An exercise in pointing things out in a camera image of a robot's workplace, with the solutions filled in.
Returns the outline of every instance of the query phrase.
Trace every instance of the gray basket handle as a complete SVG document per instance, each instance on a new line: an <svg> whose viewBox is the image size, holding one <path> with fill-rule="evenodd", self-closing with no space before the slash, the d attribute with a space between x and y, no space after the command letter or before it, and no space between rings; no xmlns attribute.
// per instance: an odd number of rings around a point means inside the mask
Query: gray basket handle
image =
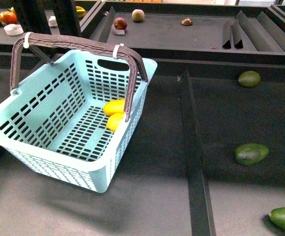
<svg viewBox="0 0 285 236"><path fill-rule="evenodd" d="M18 88L19 86L21 51L24 47L25 34L23 35L23 37L18 39L13 46L10 71L11 91L13 89ZM30 33L29 36L27 35L27 38L29 45L43 46L49 48L79 49L82 51L88 51L95 55L107 57L113 56L113 51L115 48L115 44L101 43L85 38L67 35ZM148 77L143 64L142 57L134 50L129 49L127 47L119 47L117 51L117 58L127 61L130 70L124 107L124 112L126 113L126 121L128 121L135 92L137 69L139 70L142 81L148 82Z"/></svg>

